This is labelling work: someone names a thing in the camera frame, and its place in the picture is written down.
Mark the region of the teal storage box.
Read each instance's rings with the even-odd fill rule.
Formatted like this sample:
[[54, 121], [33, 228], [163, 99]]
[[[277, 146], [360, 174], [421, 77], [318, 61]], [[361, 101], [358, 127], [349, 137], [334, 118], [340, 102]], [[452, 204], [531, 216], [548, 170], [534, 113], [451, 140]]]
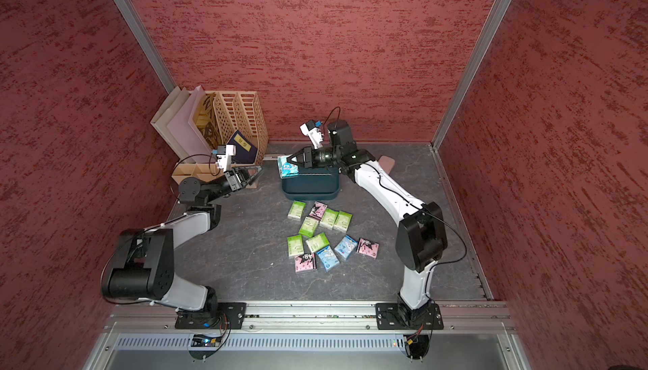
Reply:
[[281, 189], [290, 201], [330, 201], [340, 191], [340, 174], [335, 167], [311, 168], [281, 180]]

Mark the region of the green tissue pack top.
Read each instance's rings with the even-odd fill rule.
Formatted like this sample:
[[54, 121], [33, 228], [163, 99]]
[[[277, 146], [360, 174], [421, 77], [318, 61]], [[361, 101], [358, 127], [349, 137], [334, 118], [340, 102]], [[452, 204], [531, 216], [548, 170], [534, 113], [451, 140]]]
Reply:
[[305, 211], [306, 204], [302, 201], [294, 201], [290, 206], [287, 217], [293, 220], [301, 220]]

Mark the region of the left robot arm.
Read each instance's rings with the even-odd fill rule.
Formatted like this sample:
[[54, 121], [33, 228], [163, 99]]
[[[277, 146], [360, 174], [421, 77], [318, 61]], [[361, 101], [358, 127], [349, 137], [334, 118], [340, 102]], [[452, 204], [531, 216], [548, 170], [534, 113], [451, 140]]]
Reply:
[[101, 294], [107, 302], [159, 304], [177, 311], [177, 329], [241, 329], [244, 302], [219, 302], [215, 290], [182, 278], [175, 270], [175, 250], [217, 228], [217, 199], [254, 184], [261, 166], [233, 167], [217, 179], [195, 177], [179, 184], [183, 215], [143, 229], [120, 234], [119, 244], [101, 274]]

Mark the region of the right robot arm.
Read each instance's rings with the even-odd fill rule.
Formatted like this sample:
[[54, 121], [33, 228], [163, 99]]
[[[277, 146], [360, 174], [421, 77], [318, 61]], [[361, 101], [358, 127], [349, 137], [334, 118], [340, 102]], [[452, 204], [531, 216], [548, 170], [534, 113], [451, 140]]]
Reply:
[[394, 314], [399, 324], [420, 327], [430, 321], [431, 279], [447, 249], [447, 232], [440, 207], [425, 204], [392, 179], [378, 160], [354, 140], [344, 120], [324, 125], [308, 120], [300, 126], [310, 145], [287, 157], [300, 172], [335, 168], [367, 191], [397, 226], [395, 250], [404, 265], [403, 285]]

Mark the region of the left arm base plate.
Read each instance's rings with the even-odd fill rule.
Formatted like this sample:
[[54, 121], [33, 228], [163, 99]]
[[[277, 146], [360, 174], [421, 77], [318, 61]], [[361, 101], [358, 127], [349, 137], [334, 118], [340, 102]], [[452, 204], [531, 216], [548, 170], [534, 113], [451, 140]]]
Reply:
[[179, 311], [175, 328], [199, 329], [200, 331], [241, 329], [245, 314], [246, 304], [244, 302], [218, 302], [215, 309]]

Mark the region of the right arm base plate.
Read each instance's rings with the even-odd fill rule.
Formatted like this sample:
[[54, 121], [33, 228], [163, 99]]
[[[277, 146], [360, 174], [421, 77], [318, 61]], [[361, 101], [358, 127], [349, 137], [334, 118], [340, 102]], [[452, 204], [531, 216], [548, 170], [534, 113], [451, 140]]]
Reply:
[[417, 331], [441, 331], [444, 323], [440, 307], [429, 302], [419, 309], [410, 309], [404, 303], [383, 302], [376, 304], [376, 322], [381, 331], [388, 329], [411, 329]]

